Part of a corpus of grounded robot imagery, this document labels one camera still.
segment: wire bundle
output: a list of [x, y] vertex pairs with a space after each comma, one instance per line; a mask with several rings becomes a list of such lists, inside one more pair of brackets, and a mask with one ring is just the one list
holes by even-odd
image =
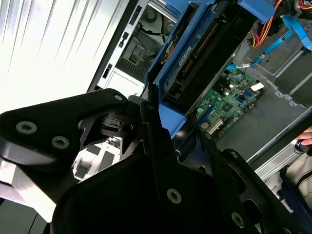
[[306, 6], [306, 5], [304, 4], [303, 0], [300, 0], [300, 1], [299, 1], [299, 6], [300, 6], [300, 8], [303, 9], [303, 10], [310, 10], [310, 9], [312, 9], [312, 6]]
[[[277, 3], [275, 4], [275, 9], [278, 8], [278, 6], [280, 5], [281, 2], [282, 2], [282, 0], [277, 1]], [[267, 35], [268, 35], [270, 28], [272, 26], [273, 18], [274, 18], [274, 16], [272, 16], [269, 19], [269, 21], [264, 24], [260, 35], [255, 33], [253, 30], [251, 31], [252, 36], [253, 36], [253, 44], [252, 44], [253, 48], [256, 48], [259, 45], [261, 45], [264, 42], [265, 38], [267, 38]]]

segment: label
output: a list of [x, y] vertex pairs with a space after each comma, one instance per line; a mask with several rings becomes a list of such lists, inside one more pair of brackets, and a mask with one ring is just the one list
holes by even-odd
[[245, 68], [245, 67], [250, 67], [250, 63], [247, 63], [247, 64], [243, 64], [243, 65], [242, 65], [242, 68]]
[[180, 62], [179, 62], [179, 65], [181, 66], [182, 63], [184, 63], [185, 59], [187, 58], [187, 56], [189, 55], [190, 51], [192, 50], [191, 47], [189, 47], [187, 49], [187, 51], [185, 52], [185, 54], [183, 55], [183, 57], [181, 58]]
[[262, 89], [264, 88], [264, 85], [262, 83], [258, 83], [258, 84], [255, 84], [253, 85], [252, 87], [250, 87], [253, 91], [257, 91], [259, 89]]

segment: sticker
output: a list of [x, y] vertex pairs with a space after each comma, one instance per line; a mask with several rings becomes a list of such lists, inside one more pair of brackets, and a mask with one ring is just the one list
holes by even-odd
[[180, 65], [180, 66], [181, 66], [182, 63], [184, 63], [186, 57], [189, 55], [189, 53], [190, 53], [191, 50], [192, 50], [191, 47], [189, 47], [189, 48], [187, 49], [187, 51], [185, 52], [185, 54], [183, 55], [183, 57], [181, 58], [181, 60], [180, 60], [180, 62], [179, 62], [179, 65]]
[[242, 65], [242, 68], [245, 68], [245, 67], [250, 67], [250, 63], [247, 63], [247, 64], [243, 64], [243, 65]]
[[253, 86], [251, 87], [251, 89], [252, 89], [253, 91], [257, 91], [257, 90], [262, 89], [262, 88], [264, 88], [264, 85], [261, 84], [261, 83], [255, 84], [255, 85], [253, 85]]
[[197, 112], [198, 112], [199, 114], [203, 113], [203, 111], [204, 111], [204, 110], [201, 109], [201, 108], [198, 108], [198, 109], [197, 109]]

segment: metal panel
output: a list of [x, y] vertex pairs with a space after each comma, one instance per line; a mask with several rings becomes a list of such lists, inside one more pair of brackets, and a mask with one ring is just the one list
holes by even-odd
[[266, 180], [289, 163], [292, 163], [299, 156], [300, 154], [294, 151], [294, 146], [289, 144], [261, 167], [256, 169], [255, 172], [262, 180]]
[[85, 93], [129, 0], [0, 0], [0, 112]]

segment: mounting hole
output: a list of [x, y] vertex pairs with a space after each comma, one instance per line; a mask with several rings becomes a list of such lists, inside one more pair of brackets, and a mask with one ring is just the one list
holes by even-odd
[[122, 131], [123, 131], [124, 133], [129, 133], [129, 132], [132, 131], [132, 129], [133, 129], [133, 126], [132, 126], [131, 124], [127, 124], [127, 125], [125, 125], [125, 126], [122, 127]]
[[38, 129], [38, 127], [33, 122], [29, 122], [29, 121], [19, 122], [15, 126], [15, 128], [18, 132], [26, 134], [26, 135], [30, 135], [32, 133], [35, 133]]
[[119, 96], [119, 95], [115, 95], [115, 98], [116, 98], [118, 101], [122, 101], [122, 97]]
[[245, 221], [243, 220], [242, 216], [240, 216], [239, 213], [233, 212], [232, 213], [232, 220], [241, 229], [245, 228]]
[[69, 146], [69, 140], [64, 136], [56, 136], [52, 139], [52, 145], [60, 150], [64, 150]]
[[180, 204], [182, 201], [180, 193], [175, 189], [168, 189], [167, 197], [173, 204]]
[[235, 153], [235, 152], [233, 152], [233, 151], [231, 151], [231, 155], [232, 155], [234, 158], [238, 158], [237, 153]]

